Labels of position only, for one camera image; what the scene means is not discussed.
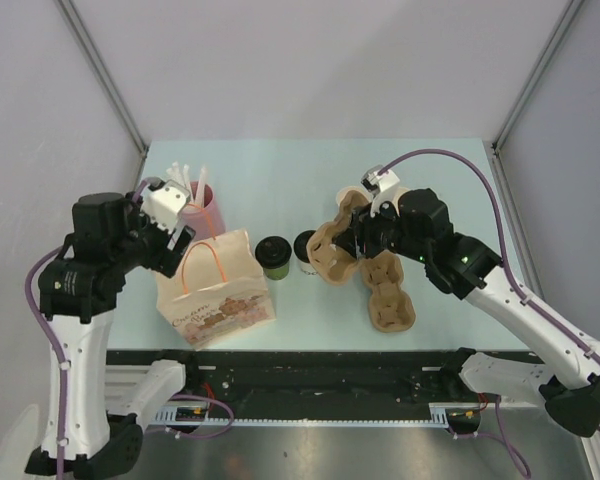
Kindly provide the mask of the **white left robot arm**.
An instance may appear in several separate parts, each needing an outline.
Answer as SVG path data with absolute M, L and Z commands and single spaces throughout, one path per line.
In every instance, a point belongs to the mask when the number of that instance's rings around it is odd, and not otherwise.
M 73 231 L 28 274 L 25 295 L 51 345 L 49 417 L 26 473 L 109 479 L 137 462 L 147 427 L 174 395 L 194 397 L 201 376 L 173 359 L 155 361 L 115 406 L 105 401 L 108 338 L 126 276 L 141 267 L 176 273 L 195 233 L 180 228 L 189 201 L 173 182 L 149 191 L 98 193 L 72 207 Z

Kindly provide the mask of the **black cup lid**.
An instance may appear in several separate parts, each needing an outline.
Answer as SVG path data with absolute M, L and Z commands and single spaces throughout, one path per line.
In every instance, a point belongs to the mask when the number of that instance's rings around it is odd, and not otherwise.
M 291 254 L 290 243 L 281 236 L 265 237 L 255 248 L 255 258 L 263 269 L 278 269 L 285 266 Z
M 305 230 L 297 235 L 293 243 L 293 250 L 299 261 L 303 263 L 309 262 L 307 244 L 314 235 L 315 230 Z

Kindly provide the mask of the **green paper cup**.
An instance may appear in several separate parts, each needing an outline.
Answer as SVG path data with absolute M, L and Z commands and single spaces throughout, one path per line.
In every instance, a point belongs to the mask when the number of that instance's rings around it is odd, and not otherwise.
M 283 280 L 289 275 L 290 263 L 286 262 L 275 268 L 264 267 L 263 272 L 265 276 L 274 281 Z

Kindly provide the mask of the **brown pulp cup carrier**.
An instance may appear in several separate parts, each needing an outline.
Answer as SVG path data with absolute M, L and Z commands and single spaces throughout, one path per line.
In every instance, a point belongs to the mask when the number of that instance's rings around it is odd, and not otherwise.
M 369 289 L 369 318 L 382 333 L 409 330 L 416 321 L 411 297 L 402 289 L 404 271 L 397 255 L 383 251 L 372 259 L 360 261 L 363 283 Z

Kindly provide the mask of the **printed paper takeout bag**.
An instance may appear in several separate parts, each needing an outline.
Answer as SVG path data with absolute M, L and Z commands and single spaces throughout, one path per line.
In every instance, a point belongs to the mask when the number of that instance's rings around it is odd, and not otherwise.
M 276 319 L 244 229 L 194 243 L 173 277 L 155 280 L 158 312 L 196 349 Z

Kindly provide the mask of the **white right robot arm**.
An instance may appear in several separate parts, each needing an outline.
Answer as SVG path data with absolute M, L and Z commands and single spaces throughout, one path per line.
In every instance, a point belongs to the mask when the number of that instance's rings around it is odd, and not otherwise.
M 590 437 L 600 428 L 600 342 L 552 309 L 515 277 L 503 257 L 482 241 L 455 231 L 447 205 L 430 189 L 404 193 L 378 213 L 363 204 L 345 215 L 335 243 L 358 258 L 389 251 L 418 261 L 427 279 L 489 314 L 539 358 L 506 360 L 461 348 L 441 376 L 443 393 L 464 401 L 474 392 L 540 406 L 568 432 Z

